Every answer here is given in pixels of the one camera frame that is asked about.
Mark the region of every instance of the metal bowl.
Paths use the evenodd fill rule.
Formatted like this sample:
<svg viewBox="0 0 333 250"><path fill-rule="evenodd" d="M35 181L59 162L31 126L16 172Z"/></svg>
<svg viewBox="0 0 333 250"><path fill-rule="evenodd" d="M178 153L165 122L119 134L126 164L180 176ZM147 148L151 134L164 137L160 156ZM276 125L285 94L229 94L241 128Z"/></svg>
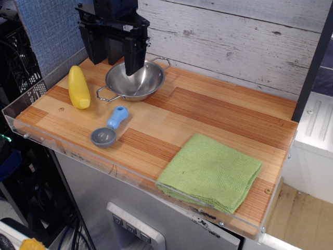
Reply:
<svg viewBox="0 0 333 250"><path fill-rule="evenodd" d="M156 59L167 60L169 65L164 69L157 63ZM142 101L152 96L164 83L165 70L170 67L170 61L164 57L157 57L151 61L145 61L144 66L131 76L126 75L125 63L122 62L112 67L106 75L106 86L97 90L97 97L100 100L111 102L118 98L127 101ZM99 91L108 87L116 93L113 99L104 99L99 97Z"/></svg>

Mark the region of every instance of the green towel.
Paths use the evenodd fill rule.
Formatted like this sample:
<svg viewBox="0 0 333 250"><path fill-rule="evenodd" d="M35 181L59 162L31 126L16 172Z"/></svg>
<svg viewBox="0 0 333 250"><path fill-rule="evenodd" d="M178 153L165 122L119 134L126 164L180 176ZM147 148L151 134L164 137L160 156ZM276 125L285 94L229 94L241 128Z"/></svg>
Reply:
<svg viewBox="0 0 333 250"><path fill-rule="evenodd" d="M194 135L164 169L159 183L233 214L244 201L262 162L202 134ZM157 184L165 194L195 203Z"/></svg>

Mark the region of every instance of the yellow corn toy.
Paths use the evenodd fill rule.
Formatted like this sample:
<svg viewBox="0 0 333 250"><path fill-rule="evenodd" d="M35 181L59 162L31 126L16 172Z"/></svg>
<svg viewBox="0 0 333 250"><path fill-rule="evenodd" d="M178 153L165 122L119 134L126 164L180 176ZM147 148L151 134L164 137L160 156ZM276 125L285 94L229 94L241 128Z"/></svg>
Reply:
<svg viewBox="0 0 333 250"><path fill-rule="evenodd" d="M83 72L79 66L72 66L68 74L68 93L74 107L90 106L90 93Z"/></svg>
<svg viewBox="0 0 333 250"><path fill-rule="evenodd" d="M46 250L44 245L35 238L22 241L20 250Z"/></svg>

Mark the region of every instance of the wooden tabletop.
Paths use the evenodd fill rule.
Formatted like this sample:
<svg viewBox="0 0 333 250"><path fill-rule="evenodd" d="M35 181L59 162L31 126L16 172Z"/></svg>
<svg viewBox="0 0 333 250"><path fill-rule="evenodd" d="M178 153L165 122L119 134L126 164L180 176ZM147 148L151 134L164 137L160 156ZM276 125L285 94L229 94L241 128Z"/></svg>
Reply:
<svg viewBox="0 0 333 250"><path fill-rule="evenodd" d="M234 217L205 208L206 213L213 215L208 219L227 221L236 231L243 230L243 235L252 235L244 226L247 222L262 226L298 125L291 121L294 101L170 67L165 71L162 88L152 97L140 102L117 99L109 103L97 99L96 90L105 85L105 75L111 66L106 61L93 65L87 59L80 67L92 97L89 108L72 106L65 77L17 120L35 128L35 132L40 131L45 145L57 147L92 166L102 166L105 172L114 171L115 166L123 175L129 170L127 176L136 182L156 180L192 135L209 136L261 160L263 166L245 201L233 214L244 222L235 222ZM115 97L108 89L100 95ZM116 142L109 148L96 147L90 141L91 133L105 127L119 105L127 107L130 115L116 130Z"/></svg>

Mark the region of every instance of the blue handle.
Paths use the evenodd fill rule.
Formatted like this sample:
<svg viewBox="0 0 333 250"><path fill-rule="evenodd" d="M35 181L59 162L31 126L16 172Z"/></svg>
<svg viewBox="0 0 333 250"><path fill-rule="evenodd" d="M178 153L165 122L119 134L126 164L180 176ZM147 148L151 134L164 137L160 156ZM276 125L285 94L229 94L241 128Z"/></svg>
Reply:
<svg viewBox="0 0 333 250"><path fill-rule="evenodd" d="M112 129L117 129L119 124L129 116L129 111L124 106L118 106L114 109L112 116L106 123L106 126Z"/></svg>

